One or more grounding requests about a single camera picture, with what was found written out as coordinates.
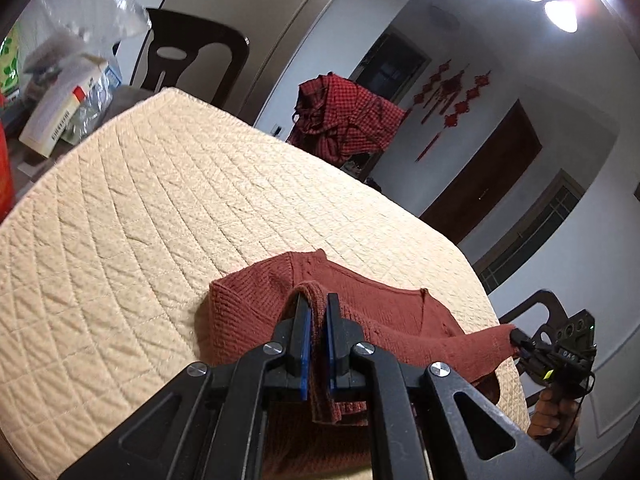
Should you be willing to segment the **person's right hand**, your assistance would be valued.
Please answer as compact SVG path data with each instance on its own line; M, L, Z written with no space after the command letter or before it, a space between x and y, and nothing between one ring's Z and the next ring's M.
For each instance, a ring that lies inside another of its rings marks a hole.
M533 439L541 439L558 430L563 441L572 440L578 429L581 409L577 401L561 398L558 390L544 389L530 416L527 434Z

